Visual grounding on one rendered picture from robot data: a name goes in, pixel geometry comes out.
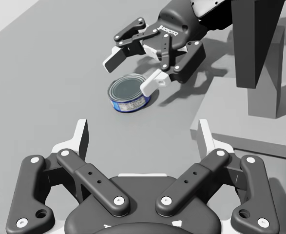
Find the blue flat can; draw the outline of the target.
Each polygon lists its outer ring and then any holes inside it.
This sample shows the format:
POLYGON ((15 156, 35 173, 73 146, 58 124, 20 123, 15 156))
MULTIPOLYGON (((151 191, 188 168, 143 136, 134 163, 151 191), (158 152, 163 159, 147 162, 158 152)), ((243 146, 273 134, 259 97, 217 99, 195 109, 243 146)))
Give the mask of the blue flat can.
POLYGON ((151 97, 146 97, 140 90, 145 80, 144 76, 136 73, 114 80, 107 90, 113 108, 121 113, 130 113, 146 106, 151 97))

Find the black screen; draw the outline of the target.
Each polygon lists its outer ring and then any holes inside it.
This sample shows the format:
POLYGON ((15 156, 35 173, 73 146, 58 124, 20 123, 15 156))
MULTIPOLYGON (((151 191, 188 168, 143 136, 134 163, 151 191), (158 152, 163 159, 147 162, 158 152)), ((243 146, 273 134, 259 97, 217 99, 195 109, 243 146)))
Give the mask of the black screen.
POLYGON ((256 88, 284 3, 285 0, 231 2, 238 88, 256 88))

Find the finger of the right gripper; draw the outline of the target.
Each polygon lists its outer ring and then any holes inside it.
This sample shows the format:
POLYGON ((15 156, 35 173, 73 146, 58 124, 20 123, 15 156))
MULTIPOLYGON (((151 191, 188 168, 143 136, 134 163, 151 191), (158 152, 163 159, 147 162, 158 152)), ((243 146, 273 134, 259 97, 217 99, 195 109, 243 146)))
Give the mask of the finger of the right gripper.
POLYGON ((161 44, 160 68, 155 70, 141 85, 140 90, 146 97, 160 87, 167 87, 173 81, 186 83, 206 58, 201 41, 189 41, 184 46, 186 52, 173 57, 172 38, 165 34, 161 44))
POLYGON ((150 29, 143 18, 137 18, 114 36, 115 46, 111 55, 103 61, 107 72, 114 71, 126 58, 144 55, 142 41, 159 34, 158 29, 150 29))

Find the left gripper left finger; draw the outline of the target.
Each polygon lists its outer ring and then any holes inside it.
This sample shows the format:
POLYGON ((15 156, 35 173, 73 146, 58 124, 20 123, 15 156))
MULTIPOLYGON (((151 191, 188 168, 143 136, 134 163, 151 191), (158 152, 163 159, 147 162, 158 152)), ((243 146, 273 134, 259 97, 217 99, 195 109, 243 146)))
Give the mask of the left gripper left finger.
POLYGON ((86 119, 78 120, 73 137, 52 148, 51 154, 26 157, 19 170, 6 222, 8 234, 44 234, 55 225, 45 201, 51 187, 62 184, 79 202, 92 195, 111 215, 125 216, 129 198, 93 164, 86 163, 89 143, 86 119))

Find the grey stand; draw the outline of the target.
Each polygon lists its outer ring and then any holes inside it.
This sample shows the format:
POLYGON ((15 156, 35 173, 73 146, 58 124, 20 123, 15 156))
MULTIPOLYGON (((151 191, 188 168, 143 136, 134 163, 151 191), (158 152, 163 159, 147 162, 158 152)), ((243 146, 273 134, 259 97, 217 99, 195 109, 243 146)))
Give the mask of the grey stand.
POLYGON ((193 140, 202 140, 207 122, 212 136, 233 148, 286 158, 286 85, 282 85, 285 27, 277 26, 255 89, 216 77, 191 124, 193 140))

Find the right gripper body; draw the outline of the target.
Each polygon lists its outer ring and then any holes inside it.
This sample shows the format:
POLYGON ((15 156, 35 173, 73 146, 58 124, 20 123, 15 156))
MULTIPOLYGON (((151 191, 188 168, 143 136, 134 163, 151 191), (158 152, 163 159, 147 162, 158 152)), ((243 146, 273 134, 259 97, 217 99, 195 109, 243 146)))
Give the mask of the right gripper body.
POLYGON ((160 11, 157 21, 147 27, 145 32, 152 32, 154 29, 159 33, 142 40, 142 46, 146 54, 155 60, 160 60, 165 34, 171 37, 171 49, 179 50, 189 41, 201 40, 208 31, 195 15, 191 0, 171 0, 160 11))

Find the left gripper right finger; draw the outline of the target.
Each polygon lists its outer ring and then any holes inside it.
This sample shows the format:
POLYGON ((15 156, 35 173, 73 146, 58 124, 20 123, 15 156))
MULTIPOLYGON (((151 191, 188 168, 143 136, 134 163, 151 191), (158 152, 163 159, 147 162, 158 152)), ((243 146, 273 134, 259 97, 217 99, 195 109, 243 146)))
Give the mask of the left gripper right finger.
POLYGON ((198 122, 197 145, 204 155, 190 166, 155 202, 162 217, 172 217, 192 202, 187 232, 279 232, 280 224, 264 161, 258 156, 239 158, 231 145, 212 137, 208 121, 198 122), (235 188, 241 204, 229 221, 221 221, 207 205, 222 185, 235 188))

